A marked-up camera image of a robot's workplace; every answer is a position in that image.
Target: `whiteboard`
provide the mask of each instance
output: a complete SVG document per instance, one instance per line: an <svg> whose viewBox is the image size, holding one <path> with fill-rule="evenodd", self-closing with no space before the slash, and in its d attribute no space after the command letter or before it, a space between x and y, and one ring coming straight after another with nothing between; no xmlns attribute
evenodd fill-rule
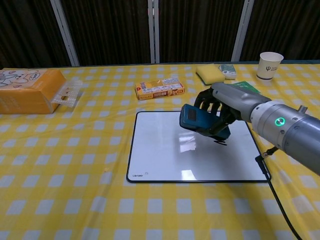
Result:
<svg viewBox="0 0 320 240"><path fill-rule="evenodd" d="M266 182L260 153L244 121L229 125L221 145L179 125L179 111L141 111L135 119L129 182Z"/></svg>

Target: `robotic arm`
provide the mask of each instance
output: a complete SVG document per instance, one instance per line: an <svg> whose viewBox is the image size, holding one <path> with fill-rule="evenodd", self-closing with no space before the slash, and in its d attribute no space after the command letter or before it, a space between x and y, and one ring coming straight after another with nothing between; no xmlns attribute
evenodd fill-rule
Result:
<svg viewBox="0 0 320 240"><path fill-rule="evenodd" d="M196 132L216 138L235 120L252 123L253 130L262 138L320 175L320 120L306 114L306 107L295 110L258 93L221 82L200 92L194 106L207 111L210 104L211 114L216 119L209 127L197 128Z"/></svg>

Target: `tissue box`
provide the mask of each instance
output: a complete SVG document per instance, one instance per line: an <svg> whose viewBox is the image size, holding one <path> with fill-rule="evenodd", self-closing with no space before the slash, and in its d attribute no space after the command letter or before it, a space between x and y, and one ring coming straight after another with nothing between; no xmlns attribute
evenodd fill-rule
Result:
<svg viewBox="0 0 320 240"><path fill-rule="evenodd" d="M66 79L57 69L0 70L0 114L50 114Z"/></svg>
<svg viewBox="0 0 320 240"><path fill-rule="evenodd" d="M139 100L179 95L184 92L185 87L177 77L140 82L135 85L135 93Z"/></svg>

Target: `yellow checkered tablecloth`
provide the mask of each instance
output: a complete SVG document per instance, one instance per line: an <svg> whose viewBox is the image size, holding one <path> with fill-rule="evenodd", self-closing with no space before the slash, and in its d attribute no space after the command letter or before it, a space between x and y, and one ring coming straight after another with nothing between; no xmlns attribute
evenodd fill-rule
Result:
<svg viewBox="0 0 320 240"><path fill-rule="evenodd" d="M257 65L237 81L320 117L320 64L282 64L272 82ZM265 183L132 184L126 171L136 113L180 110L208 88L195 64L61 68L83 81L74 108L0 116L0 240L293 239ZM183 95L138 101L137 82L178 76ZM262 151L271 145L256 136ZM272 182L303 239L320 239L320 177L276 152Z"/></svg>

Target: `blue object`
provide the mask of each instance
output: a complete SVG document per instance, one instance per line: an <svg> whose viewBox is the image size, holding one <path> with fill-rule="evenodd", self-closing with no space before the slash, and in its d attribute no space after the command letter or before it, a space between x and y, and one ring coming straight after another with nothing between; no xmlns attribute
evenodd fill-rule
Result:
<svg viewBox="0 0 320 240"><path fill-rule="evenodd" d="M194 132L201 129L201 132L208 129L214 124L219 117L208 111L189 104L183 105L180 113L180 126ZM229 127L224 128L218 134L209 136L214 139L225 140L230 136Z"/></svg>

